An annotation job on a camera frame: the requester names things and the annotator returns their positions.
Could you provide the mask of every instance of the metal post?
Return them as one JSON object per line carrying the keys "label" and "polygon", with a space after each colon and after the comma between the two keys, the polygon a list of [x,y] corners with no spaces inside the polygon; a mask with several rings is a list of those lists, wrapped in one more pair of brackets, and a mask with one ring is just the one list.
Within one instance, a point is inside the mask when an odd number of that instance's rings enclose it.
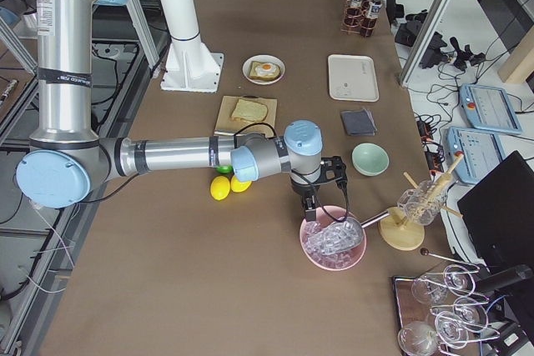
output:
{"label": "metal post", "polygon": [[37,62],[30,54],[30,52],[24,47],[23,43],[20,42],[18,36],[13,32],[13,30],[0,18],[0,39],[6,45],[6,48],[15,56],[21,66],[29,72],[30,74],[35,75],[37,71]]}
{"label": "metal post", "polygon": [[403,87],[407,85],[410,81],[411,74],[415,71],[423,54],[428,48],[429,43],[431,42],[432,37],[434,36],[434,31],[437,28],[437,24],[441,20],[443,12],[446,10],[449,2],[451,0],[434,0],[432,3],[431,9],[426,16],[425,22],[421,27],[421,31],[417,35],[416,42],[411,49],[410,56],[406,60],[404,68],[402,68],[402,73],[399,76],[400,85]]}
{"label": "metal post", "polygon": [[156,45],[154,44],[154,39],[152,38],[152,34],[150,33],[149,24],[144,16],[141,2],[139,0],[128,0],[126,3],[126,8],[128,9],[130,18],[132,18],[133,27],[135,28],[135,32],[139,37],[141,47],[143,48],[144,54],[149,62],[149,67],[152,70],[157,67],[159,55]]}

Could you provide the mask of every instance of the green bowl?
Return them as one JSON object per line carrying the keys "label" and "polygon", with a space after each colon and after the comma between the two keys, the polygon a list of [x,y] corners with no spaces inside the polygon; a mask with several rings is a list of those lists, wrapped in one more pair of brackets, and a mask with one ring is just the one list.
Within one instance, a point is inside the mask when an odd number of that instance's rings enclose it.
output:
{"label": "green bowl", "polygon": [[364,175],[374,177],[390,165],[390,158],[383,148],[373,143],[361,143],[352,151],[354,168]]}

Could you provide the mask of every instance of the bread slice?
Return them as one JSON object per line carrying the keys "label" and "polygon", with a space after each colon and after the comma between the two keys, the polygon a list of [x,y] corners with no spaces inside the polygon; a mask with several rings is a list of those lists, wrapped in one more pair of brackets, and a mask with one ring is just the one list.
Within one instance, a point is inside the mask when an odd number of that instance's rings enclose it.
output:
{"label": "bread slice", "polygon": [[260,123],[267,117],[267,106],[250,100],[239,99],[232,112],[232,120]]}
{"label": "bread slice", "polygon": [[274,63],[252,62],[249,78],[260,81],[274,81],[280,76],[280,66]]}

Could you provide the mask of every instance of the black monitor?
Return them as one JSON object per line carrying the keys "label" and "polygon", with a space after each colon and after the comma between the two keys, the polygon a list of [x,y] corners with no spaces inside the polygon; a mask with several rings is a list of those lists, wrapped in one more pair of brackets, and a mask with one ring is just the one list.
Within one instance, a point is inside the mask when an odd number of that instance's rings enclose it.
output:
{"label": "black monitor", "polygon": [[[534,269],[534,172],[515,151],[488,173],[458,207],[490,273],[518,264]],[[505,288],[517,322],[534,343],[534,278]]]}

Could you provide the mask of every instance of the yellow lemon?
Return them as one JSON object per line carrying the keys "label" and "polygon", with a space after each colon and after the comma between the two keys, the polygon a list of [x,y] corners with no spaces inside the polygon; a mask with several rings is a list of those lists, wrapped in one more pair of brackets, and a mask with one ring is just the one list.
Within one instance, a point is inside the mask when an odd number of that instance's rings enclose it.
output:
{"label": "yellow lemon", "polygon": [[244,192],[249,188],[251,183],[252,181],[247,181],[246,183],[242,183],[241,181],[237,179],[236,176],[233,176],[230,186],[232,188],[232,191],[234,192]]}
{"label": "yellow lemon", "polygon": [[230,193],[230,181],[223,175],[215,177],[209,186],[209,192],[215,200],[223,200]]}

